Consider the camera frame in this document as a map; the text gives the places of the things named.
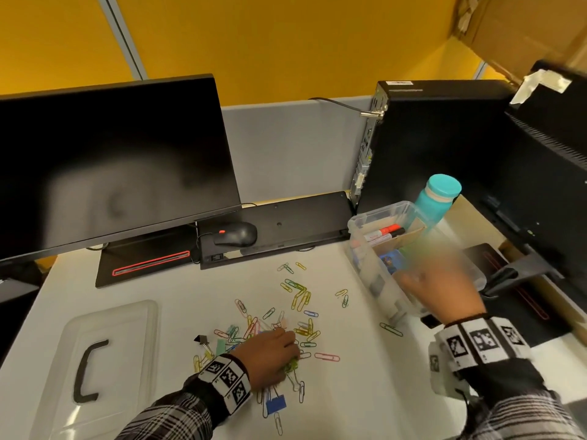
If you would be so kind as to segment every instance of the water bottle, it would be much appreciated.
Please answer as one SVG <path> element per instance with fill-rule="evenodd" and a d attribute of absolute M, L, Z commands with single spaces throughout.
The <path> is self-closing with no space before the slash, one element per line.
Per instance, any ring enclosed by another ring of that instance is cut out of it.
<path fill-rule="evenodd" d="M 452 176 L 435 174 L 428 179 L 426 187 L 415 201 L 430 224 L 436 225 L 452 206 L 452 201 L 462 190 L 461 183 Z"/>

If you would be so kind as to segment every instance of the blurred hand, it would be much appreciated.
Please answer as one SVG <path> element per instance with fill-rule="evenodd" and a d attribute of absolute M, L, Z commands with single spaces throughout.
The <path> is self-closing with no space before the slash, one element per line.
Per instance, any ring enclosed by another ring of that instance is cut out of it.
<path fill-rule="evenodd" d="M 299 358 L 294 341 L 294 332 L 278 327 L 246 340 L 231 352 L 245 365 L 252 392 L 285 380 L 283 368 L 292 358 Z"/>
<path fill-rule="evenodd" d="M 409 271 L 398 270 L 393 277 L 444 325 L 486 312 L 457 256 L 444 253 L 424 258 Z"/>

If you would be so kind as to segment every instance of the black mouse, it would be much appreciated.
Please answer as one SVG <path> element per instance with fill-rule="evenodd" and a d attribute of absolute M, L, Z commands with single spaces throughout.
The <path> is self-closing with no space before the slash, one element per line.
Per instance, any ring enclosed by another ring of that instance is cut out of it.
<path fill-rule="evenodd" d="M 233 245 L 250 247 L 257 240 L 257 228 L 250 222 L 233 222 L 225 224 L 214 234 L 216 245 Z"/>

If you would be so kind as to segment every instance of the plaid shirt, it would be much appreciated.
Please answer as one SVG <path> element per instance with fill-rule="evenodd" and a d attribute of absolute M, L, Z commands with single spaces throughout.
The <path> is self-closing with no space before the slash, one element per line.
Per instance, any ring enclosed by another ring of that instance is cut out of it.
<path fill-rule="evenodd" d="M 500 401 L 488 411 L 479 403 L 471 414 L 475 427 L 461 438 L 472 440 L 585 440 L 581 431 L 550 392 Z M 202 401 L 174 392 L 156 401 L 128 424 L 116 440 L 209 440 L 212 419 Z"/>

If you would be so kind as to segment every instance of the teal bottle cap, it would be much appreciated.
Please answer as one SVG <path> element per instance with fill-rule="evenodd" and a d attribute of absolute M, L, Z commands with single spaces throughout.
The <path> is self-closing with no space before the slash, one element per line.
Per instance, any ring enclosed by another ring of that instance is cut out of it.
<path fill-rule="evenodd" d="M 452 176 L 446 174 L 435 174 L 430 176 L 426 184 L 430 191 L 443 198 L 456 198 L 463 187 L 461 183 Z"/>

